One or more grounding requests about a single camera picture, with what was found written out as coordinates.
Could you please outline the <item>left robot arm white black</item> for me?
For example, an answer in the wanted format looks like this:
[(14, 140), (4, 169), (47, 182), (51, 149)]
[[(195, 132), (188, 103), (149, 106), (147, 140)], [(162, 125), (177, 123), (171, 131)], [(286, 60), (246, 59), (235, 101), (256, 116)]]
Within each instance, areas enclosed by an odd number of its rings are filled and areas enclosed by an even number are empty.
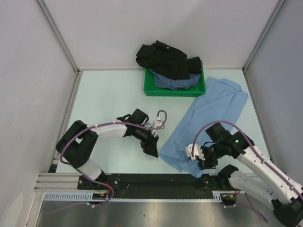
[(140, 141), (143, 152), (158, 157), (156, 130), (161, 129), (163, 121), (157, 116), (151, 127), (146, 127), (149, 117), (140, 109), (132, 114), (118, 117), (116, 120), (88, 126), (81, 120), (75, 121), (56, 144), (56, 151), (68, 165), (88, 177), (88, 183), (94, 189), (105, 183), (104, 171), (90, 158), (95, 144), (99, 140), (135, 137)]

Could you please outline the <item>light blue long sleeve shirt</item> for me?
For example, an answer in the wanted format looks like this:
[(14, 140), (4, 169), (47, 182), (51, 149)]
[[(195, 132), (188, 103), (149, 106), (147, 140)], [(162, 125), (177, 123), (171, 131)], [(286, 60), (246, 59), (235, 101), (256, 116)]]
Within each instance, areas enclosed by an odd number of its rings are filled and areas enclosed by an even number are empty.
[(224, 120), (236, 123), (249, 95), (242, 87), (228, 79), (209, 77), (205, 84), (206, 93), (197, 97), (170, 138), (160, 149), (160, 158), (180, 172), (187, 172), (196, 178), (203, 171), (197, 161), (191, 161), (185, 148), (195, 141), (198, 145), (210, 142), (206, 132), (199, 130), (206, 124)]

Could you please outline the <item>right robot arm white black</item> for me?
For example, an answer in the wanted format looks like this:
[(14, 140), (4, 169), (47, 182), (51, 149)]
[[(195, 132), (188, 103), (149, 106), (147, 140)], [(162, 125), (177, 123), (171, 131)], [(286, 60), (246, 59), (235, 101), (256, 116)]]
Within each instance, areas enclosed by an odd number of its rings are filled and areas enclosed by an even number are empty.
[(286, 227), (296, 227), (303, 219), (303, 186), (287, 176), (267, 159), (254, 142), (241, 130), (231, 134), (222, 123), (213, 121), (203, 126), (213, 144), (201, 146), (196, 157), (201, 169), (212, 168), (223, 156), (231, 156), (247, 166), (259, 178), (251, 179), (238, 168), (228, 165), (218, 178), (224, 190), (232, 187), (268, 205), (276, 219)]

